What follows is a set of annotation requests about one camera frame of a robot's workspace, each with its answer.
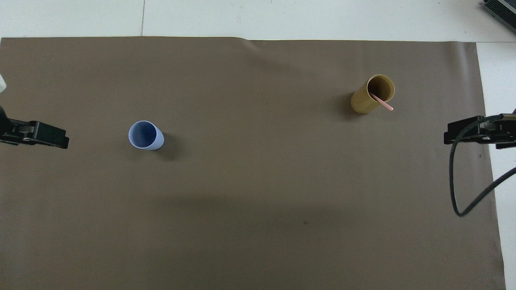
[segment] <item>pink straw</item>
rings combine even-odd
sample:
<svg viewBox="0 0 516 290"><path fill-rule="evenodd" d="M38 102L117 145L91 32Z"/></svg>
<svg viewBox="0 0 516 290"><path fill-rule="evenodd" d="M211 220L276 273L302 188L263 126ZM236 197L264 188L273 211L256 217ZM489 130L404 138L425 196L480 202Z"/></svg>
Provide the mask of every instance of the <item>pink straw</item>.
<svg viewBox="0 0 516 290"><path fill-rule="evenodd" d="M394 110L393 107L389 106L386 102L384 102L382 99L380 99L379 97L373 95L372 93L369 93L373 98L375 98L375 100L377 100L378 102L380 102L380 104L382 104L385 108L389 109L390 111Z"/></svg>

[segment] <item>white table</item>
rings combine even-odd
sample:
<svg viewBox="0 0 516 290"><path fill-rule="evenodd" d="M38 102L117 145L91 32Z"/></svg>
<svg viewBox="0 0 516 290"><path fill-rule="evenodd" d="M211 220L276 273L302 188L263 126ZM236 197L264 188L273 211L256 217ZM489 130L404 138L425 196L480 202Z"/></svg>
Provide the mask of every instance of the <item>white table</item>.
<svg viewBox="0 0 516 290"><path fill-rule="evenodd" d="M516 108L516 34L482 11L480 3L480 0L44 0L37 3L0 0L0 37L143 35L474 41L478 42L486 114L512 112ZM490 153L495 177L516 166L516 148L496 150L491 146ZM515 188L516 178L512 177L495 193L507 289L516 289Z"/></svg>

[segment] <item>brown cylindrical container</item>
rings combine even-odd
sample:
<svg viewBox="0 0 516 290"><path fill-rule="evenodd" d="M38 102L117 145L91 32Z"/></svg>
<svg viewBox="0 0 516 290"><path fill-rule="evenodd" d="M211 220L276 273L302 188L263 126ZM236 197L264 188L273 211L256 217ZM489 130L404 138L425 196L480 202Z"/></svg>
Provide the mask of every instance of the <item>brown cylindrical container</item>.
<svg viewBox="0 0 516 290"><path fill-rule="evenodd" d="M383 74L375 74L351 96L353 110L359 114L367 114L380 106L369 93L388 102L394 96L394 83Z"/></svg>

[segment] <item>black cable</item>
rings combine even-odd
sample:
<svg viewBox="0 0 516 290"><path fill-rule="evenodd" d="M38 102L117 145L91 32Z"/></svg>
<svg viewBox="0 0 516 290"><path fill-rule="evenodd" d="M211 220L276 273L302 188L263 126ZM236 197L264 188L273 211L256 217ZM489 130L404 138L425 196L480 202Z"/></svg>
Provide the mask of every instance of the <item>black cable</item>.
<svg viewBox="0 0 516 290"><path fill-rule="evenodd" d="M489 117L484 117L479 120L476 120L475 122L469 124L466 126L455 138L455 141L451 145L451 151L450 151L450 159L449 159L449 175L450 175L450 194L451 194L451 204L453 205L453 210L459 217L463 217L467 215L488 193L490 193L496 186L498 186L500 183L508 179L509 177L516 174L516 167L512 168L511 170L507 171L504 175L498 177L495 181L493 181L488 187L486 187L467 207L463 212L460 212L457 208L457 200L455 199L455 190L454 190L454 184L453 184L453 160L455 155L455 149L457 148L457 144L460 142L460 140L466 135L466 133L475 128L477 125L484 123L484 122L491 122L496 120L501 120L503 118L503 115L494 115Z"/></svg>

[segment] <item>light blue plastic cup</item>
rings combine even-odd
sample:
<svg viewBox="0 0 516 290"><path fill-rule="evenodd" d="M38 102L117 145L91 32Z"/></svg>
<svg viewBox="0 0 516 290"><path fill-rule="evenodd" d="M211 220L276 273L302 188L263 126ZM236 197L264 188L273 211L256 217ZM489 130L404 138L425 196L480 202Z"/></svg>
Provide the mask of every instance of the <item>light blue plastic cup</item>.
<svg viewBox="0 0 516 290"><path fill-rule="evenodd" d="M149 121L138 121L129 129L129 142L138 149L156 150L164 141L163 133Z"/></svg>

